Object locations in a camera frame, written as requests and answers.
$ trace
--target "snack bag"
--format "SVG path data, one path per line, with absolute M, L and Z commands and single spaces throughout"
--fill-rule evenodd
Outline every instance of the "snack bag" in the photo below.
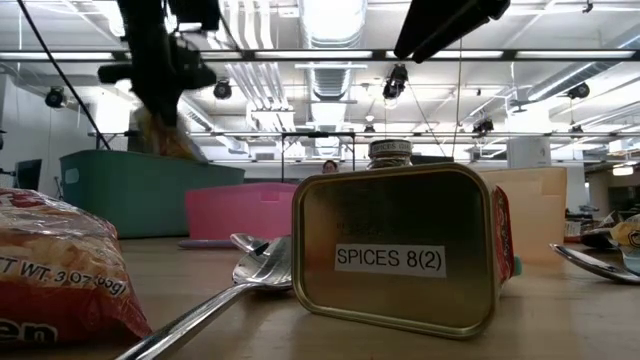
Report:
M 614 226 L 611 238 L 622 252 L 627 269 L 640 273 L 640 215 L 634 215 Z
M 151 116 L 142 106 L 133 116 L 142 133 L 145 151 L 160 156 L 208 162 L 200 148 L 187 135 L 187 125 L 182 116 L 178 116 L 175 128 L 164 125 L 161 119 Z
M 0 188 L 0 346 L 148 335 L 117 241 L 78 208 Z

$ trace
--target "spoon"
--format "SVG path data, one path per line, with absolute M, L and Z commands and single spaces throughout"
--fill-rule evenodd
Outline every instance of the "spoon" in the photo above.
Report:
M 250 290 L 290 290 L 291 238 L 277 239 L 261 255 L 251 251 L 242 257 L 233 269 L 233 283 L 232 287 L 144 338 L 116 360 L 167 358 L 233 305 L 240 295 Z
M 640 285 L 640 276 L 562 245 L 549 244 L 560 256 L 590 273 L 625 284 Z
M 240 250 L 246 253 L 253 252 L 256 255 L 262 255 L 269 247 L 268 241 L 242 233 L 231 234 L 231 242 Z

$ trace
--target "beige box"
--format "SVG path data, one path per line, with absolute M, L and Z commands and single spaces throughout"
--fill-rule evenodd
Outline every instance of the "beige box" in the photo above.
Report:
M 509 198 L 516 255 L 528 264 L 560 262 L 549 243 L 564 241 L 567 169 L 505 169 L 480 171 L 480 175 L 500 186 Z

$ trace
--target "label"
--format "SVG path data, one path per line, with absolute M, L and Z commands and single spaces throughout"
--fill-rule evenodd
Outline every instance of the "label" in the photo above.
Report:
M 337 244 L 336 271 L 446 278 L 444 246 Z
M 16 340 L 55 343 L 58 329 L 48 324 L 18 323 L 0 318 L 0 344 Z
M 93 276 L 73 270 L 51 268 L 28 260 L 6 256 L 0 256 L 1 275 L 17 275 L 41 283 L 50 282 L 59 286 L 94 286 L 105 289 L 113 297 L 118 297 L 127 290 L 127 284 L 117 279 L 106 278 L 102 275 Z
M 406 140 L 383 140 L 379 143 L 371 143 L 369 146 L 369 155 L 379 155 L 386 153 L 402 153 L 411 155 L 412 146 Z
M 499 187 L 493 190 L 494 238 L 496 243 L 496 261 L 500 271 L 500 283 L 503 284 L 514 275 L 515 259 L 511 239 L 511 218 L 507 194 Z
M 0 190 L 0 208 L 28 208 L 44 204 L 45 202 L 39 197 L 39 195 L 31 190 Z

